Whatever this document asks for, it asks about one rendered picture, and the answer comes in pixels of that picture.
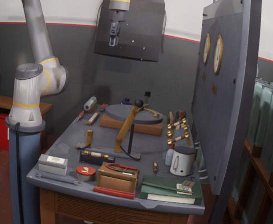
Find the tiled floor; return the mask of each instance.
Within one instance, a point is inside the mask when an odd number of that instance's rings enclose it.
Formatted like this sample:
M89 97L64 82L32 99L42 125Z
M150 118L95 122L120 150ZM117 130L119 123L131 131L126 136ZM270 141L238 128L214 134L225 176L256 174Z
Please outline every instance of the tiled floor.
M190 215L187 224L207 224L214 204L215 196L211 193L209 184L202 184L203 198L205 201L204 215ZM59 216L59 224L83 224L82 220ZM0 223L10 224L13 221L10 178L9 178L9 152L0 149ZM226 211L222 224L230 224L231 220Z

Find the red lid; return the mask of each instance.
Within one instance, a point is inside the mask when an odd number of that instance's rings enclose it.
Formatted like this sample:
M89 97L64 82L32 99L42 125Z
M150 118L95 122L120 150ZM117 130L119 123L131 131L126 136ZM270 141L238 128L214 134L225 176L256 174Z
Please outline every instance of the red lid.
M7 118L7 117L8 117L8 114L5 114L5 113L0 114L0 118L1 118L1 119L5 119L5 118Z
M75 172L83 176L92 176L96 173L96 170L90 166L77 166Z

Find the green book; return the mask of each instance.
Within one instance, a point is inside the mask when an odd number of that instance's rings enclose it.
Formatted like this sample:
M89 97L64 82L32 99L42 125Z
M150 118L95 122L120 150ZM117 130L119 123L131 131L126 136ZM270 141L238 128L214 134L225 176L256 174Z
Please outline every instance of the green book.
M177 184L182 184L185 180L173 179L166 177L156 177L144 175L143 182L161 185L168 188L177 189ZM174 203L201 205L202 192L199 181L194 181L196 184L192 188L194 194L178 194L175 190L164 189L142 184L140 199L149 199L157 201L167 201Z

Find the wrench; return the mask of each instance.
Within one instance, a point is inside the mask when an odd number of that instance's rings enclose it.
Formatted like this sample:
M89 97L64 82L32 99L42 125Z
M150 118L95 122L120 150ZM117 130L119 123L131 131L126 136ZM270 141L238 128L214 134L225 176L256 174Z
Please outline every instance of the wrench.
M66 182L66 183L73 183L77 187L82 186L81 181L77 181L77 180L71 181L71 180L65 180L65 179L57 178L57 177L49 177L49 176L42 175L41 173L36 173L35 176L38 178L43 177L43 178L50 179L50 180L57 180L57 181L62 181L62 182Z

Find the white wall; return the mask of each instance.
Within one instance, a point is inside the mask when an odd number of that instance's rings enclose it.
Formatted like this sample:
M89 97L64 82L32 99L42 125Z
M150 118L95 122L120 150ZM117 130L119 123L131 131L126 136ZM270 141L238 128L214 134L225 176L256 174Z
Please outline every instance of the white wall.
M95 25L102 0L41 0L47 23ZM273 60L273 1L263 0L259 57ZM204 7L213 0L165 0L166 35L200 41ZM25 22L21 0L0 0L0 22Z

